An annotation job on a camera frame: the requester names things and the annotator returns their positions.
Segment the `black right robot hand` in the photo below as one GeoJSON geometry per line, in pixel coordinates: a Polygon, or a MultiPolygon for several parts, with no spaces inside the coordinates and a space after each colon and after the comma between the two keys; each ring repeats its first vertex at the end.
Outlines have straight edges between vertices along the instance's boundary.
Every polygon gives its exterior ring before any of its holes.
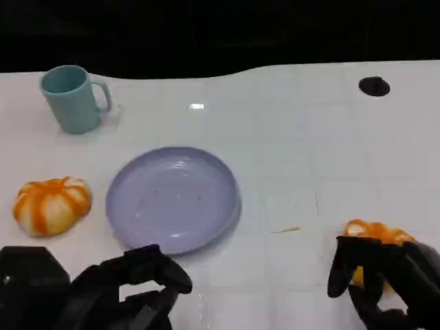
{"type": "Polygon", "coordinates": [[[337,298],[348,292],[367,329],[439,328],[439,253],[429,245],[382,243],[338,236],[327,284],[337,298]],[[378,302],[388,283],[407,306],[382,310],[378,302]]]}

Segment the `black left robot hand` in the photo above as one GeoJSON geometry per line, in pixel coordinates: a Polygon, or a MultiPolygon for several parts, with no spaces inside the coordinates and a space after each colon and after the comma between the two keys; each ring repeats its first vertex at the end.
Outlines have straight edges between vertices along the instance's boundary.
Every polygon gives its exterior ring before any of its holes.
{"type": "Polygon", "coordinates": [[[169,313],[189,294],[189,275],[156,244],[84,270],[70,285],[55,329],[171,329],[169,313]],[[154,281],[163,288],[120,300],[120,287],[154,281]]]}

